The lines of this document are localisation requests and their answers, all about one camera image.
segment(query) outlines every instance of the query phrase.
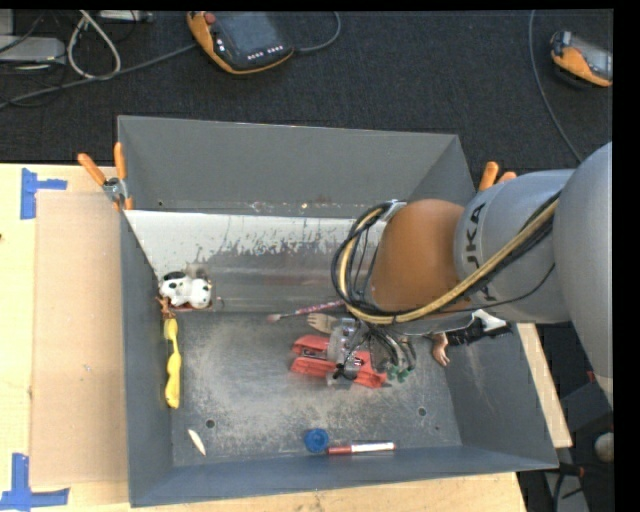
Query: white cable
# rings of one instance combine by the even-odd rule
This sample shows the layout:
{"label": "white cable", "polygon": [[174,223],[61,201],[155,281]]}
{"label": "white cable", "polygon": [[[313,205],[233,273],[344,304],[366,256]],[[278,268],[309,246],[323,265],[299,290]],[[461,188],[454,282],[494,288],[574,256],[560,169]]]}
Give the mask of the white cable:
{"label": "white cable", "polygon": [[[122,67],[120,62],[120,54],[118,53],[118,50],[113,44],[113,41],[111,41],[109,36],[104,32],[104,30],[102,30],[102,27],[100,27],[100,25],[89,15],[89,13],[82,9],[79,9],[79,10],[82,13],[82,19],[78,21],[76,28],[73,30],[73,34],[71,34],[71,37],[69,38],[69,43],[67,44],[67,57],[69,59],[69,64],[74,69],[74,71],[78,73],[80,76],[82,76],[83,78],[98,78],[98,79],[111,78],[114,74],[118,73]],[[106,73],[104,75],[98,75],[98,76],[92,75],[80,69],[76,64],[75,60],[73,59],[73,49],[77,43],[78,35],[80,34],[81,30],[86,30],[87,28],[89,28],[89,26],[93,26],[93,28],[100,35],[100,37],[104,39],[104,42],[107,43],[107,46],[111,50],[111,53],[113,54],[116,60],[114,69],[110,73]]]}

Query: bin floor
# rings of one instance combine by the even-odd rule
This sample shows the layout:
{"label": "bin floor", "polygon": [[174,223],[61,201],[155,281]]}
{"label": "bin floor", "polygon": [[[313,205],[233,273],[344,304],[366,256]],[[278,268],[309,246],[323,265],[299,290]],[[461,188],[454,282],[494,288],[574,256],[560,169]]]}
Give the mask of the bin floor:
{"label": "bin floor", "polygon": [[[194,311],[180,313],[178,323],[182,396],[171,411],[176,466],[311,455],[303,437],[312,428],[324,428],[331,444],[461,444],[444,369],[426,340],[416,341],[417,367],[403,383],[340,389],[289,370],[295,340],[317,334],[306,317],[268,324],[265,314]],[[202,439],[206,456],[189,429]]]}

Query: blue cap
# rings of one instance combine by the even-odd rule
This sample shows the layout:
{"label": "blue cap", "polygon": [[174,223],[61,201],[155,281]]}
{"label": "blue cap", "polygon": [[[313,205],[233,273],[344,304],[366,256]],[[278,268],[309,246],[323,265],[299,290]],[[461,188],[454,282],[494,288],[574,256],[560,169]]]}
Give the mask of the blue cap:
{"label": "blue cap", "polygon": [[314,428],[304,435],[304,444],[311,453],[323,452],[329,446],[329,434],[321,428]]}

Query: blue object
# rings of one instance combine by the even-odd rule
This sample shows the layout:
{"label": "blue object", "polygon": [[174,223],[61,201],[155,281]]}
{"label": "blue object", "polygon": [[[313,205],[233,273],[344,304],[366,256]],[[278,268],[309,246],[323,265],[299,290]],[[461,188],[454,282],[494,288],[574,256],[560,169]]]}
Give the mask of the blue object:
{"label": "blue object", "polygon": [[20,203],[20,218],[33,219],[36,216],[36,192],[47,188],[52,190],[66,190],[65,180],[49,179],[38,181],[38,175],[26,167],[22,168],[22,201]]}
{"label": "blue object", "polygon": [[311,453],[321,453],[329,446],[329,434],[321,428],[314,428],[304,435],[304,444]]}
{"label": "blue object", "polygon": [[21,453],[14,453],[11,462],[11,490],[2,491],[0,510],[29,512],[31,507],[53,507],[67,504],[68,488],[52,492],[31,492],[29,457]]}

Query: white stuffed toy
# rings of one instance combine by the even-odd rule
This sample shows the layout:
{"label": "white stuffed toy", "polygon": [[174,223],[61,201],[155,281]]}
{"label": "white stuffed toy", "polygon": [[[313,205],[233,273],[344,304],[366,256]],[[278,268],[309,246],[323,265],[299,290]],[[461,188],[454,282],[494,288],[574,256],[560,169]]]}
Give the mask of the white stuffed toy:
{"label": "white stuffed toy", "polygon": [[212,288],[206,279],[170,272],[162,278],[160,295],[167,297],[174,307],[189,304],[194,309],[205,309],[211,305]]}

